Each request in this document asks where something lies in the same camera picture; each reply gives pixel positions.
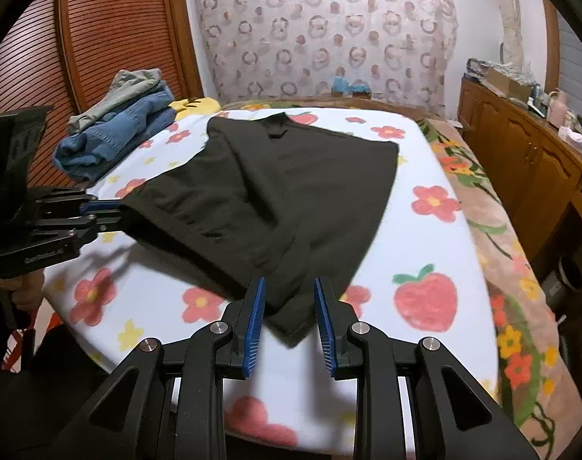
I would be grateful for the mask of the person left hand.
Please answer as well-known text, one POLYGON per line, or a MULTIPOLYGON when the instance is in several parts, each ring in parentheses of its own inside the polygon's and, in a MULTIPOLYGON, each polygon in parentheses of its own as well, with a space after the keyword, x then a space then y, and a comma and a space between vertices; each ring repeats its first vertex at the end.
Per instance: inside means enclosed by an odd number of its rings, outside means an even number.
POLYGON ((44 271, 36 270, 15 278, 0 278, 0 293, 8 294, 24 312, 38 309, 44 299, 44 271))

